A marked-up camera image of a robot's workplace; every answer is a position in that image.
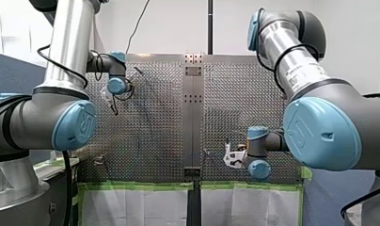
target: vertical metal pole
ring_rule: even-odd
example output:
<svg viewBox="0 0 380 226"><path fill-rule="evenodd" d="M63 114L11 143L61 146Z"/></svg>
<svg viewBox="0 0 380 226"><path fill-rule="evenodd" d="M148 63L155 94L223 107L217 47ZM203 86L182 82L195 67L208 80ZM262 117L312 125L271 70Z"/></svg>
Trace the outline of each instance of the vertical metal pole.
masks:
<svg viewBox="0 0 380 226"><path fill-rule="evenodd" d="M201 225L200 151L203 106L202 55L186 55L183 79L184 177L193 182L187 196L187 226Z"/></svg>
<svg viewBox="0 0 380 226"><path fill-rule="evenodd" d="M212 55L214 42L214 0L208 0L208 55Z"/></svg>

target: small white object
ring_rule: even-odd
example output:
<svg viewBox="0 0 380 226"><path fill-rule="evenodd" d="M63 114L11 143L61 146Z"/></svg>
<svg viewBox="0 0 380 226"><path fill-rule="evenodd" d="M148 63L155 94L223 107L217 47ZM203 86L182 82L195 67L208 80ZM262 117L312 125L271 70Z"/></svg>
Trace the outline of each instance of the small white object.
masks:
<svg viewBox="0 0 380 226"><path fill-rule="evenodd" d="M225 162L226 166L230 168L243 169L245 157L246 150L241 152L230 152L225 154L223 161Z"/></svg>
<svg viewBox="0 0 380 226"><path fill-rule="evenodd" d="M231 151L230 143L225 143L225 154L230 153L230 151Z"/></svg>
<svg viewBox="0 0 380 226"><path fill-rule="evenodd" d="M102 99L108 103L108 106L111 107L113 105L113 94L108 91L107 85L105 85L100 91Z"/></svg>
<svg viewBox="0 0 380 226"><path fill-rule="evenodd" d="M56 159L57 159L57 154L55 153L55 151L51 151L50 152L49 163L50 164L54 163Z"/></svg>

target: robotic arm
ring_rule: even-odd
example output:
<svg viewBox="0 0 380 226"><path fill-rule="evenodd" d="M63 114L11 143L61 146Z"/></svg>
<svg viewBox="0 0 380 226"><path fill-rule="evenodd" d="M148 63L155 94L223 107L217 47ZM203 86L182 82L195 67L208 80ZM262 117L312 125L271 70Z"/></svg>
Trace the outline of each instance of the robotic arm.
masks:
<svg viewBox="0 0 380 226"><path fill-rule="evenodd" d="M330 78L319 65L325 56L325 32L315 16L260 9L251 18L248 49L274 65L269 70L288 100L285 143L298 161L323 170L380 170L380 98L360 95L348 82ZM267 128L250 127L247 140L252 139L250 130L258 130L260 136L253 136L257 139L268 134ZM270 171L263 160L266 154L253 154L269 147L269 142L261 142L264 145L250 153L255 146L248 141L242 162L251 175L256 175L255 166Z"/></svg>
<svg viewBox="0 0 380 226"><path fill-rule="evenodd" d="M53 15L54 32L49 56L43 56L44 81L33 95L0 95L0 225L49 225L49 186L39 183L28 150L71 151L88 143L96 110L84 74L109 73L106 88L115 95L132 88L122 53L89 53L92 19L104 1L31 3Z"/></svg>

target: white wall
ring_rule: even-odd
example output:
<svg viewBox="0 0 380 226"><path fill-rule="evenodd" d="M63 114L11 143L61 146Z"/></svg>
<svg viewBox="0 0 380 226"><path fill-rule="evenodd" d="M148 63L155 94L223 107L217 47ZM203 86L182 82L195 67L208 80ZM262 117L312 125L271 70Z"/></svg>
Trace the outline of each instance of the white wall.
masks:
<svg viewBox="0 0 380 226"><path fill-rule="evenodd" d="M125 51L146 0L111 0L97 15L105 51ZM151 0L129 53L200 53L207 48L206 0Z"/></svg>
<svg viewBox="0 0 380 226"><path fill-rule="evenodd" d="M251 15L261 7L313 11L314 4L314 0L214 0L214 54L255 55L247 50L246 38Z"/></svg>
<svg viewBox="0 0 380 226"><path fill-rule="evenodd" d="M380 0L316 0L325 27L323 67L362 93L380 91Z"/></svg>
<svg viewBox="0 0 380 226"><path fill-rule="evenodd" d="M0 54L44 66L37 50L50 43L52 32L28 0L0 1Z"/></svg>

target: bolt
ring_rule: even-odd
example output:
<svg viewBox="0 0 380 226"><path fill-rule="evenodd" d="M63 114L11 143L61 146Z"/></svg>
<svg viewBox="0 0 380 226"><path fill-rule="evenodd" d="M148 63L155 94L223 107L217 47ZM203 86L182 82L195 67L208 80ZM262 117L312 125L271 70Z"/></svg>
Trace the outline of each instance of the bolt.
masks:
<svg viewBox="0 0 380 226"><path fill-rule="evenodd" d="M55 212L55 210L56 210L55 203L51 202L49 205L49 213L53 214Z"/></svg>

